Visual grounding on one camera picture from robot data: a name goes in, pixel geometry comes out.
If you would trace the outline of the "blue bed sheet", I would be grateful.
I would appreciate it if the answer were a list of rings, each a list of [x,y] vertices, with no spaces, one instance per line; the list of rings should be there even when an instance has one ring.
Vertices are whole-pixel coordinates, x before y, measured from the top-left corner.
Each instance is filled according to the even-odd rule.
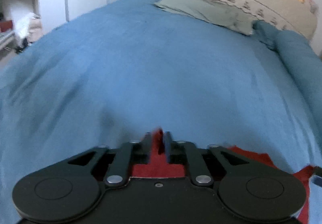
[[[1,223],[23,176],[155,128],[176,140],[321,165],[318,123],[278,53],[159,0],[119,0],[62,25],[1,70]]]

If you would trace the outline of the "white desk shelf unit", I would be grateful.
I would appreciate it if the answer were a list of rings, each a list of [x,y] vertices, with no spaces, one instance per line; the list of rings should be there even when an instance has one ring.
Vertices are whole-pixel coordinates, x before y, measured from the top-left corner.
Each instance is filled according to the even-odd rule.
[[[43,35],[68,21],[65,0],[1,0],[1,13],[12,21],[15,44],[27,45],[27,32],[31,18],[38,19]]]

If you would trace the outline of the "sage green pillow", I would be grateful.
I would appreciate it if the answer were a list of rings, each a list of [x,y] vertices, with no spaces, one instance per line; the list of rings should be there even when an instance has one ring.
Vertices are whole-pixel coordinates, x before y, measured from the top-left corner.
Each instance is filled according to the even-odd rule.
[[[251,36],[255,18],[234,6],[213,0],[160,0],[155,5],[163,11],[189,16]]]

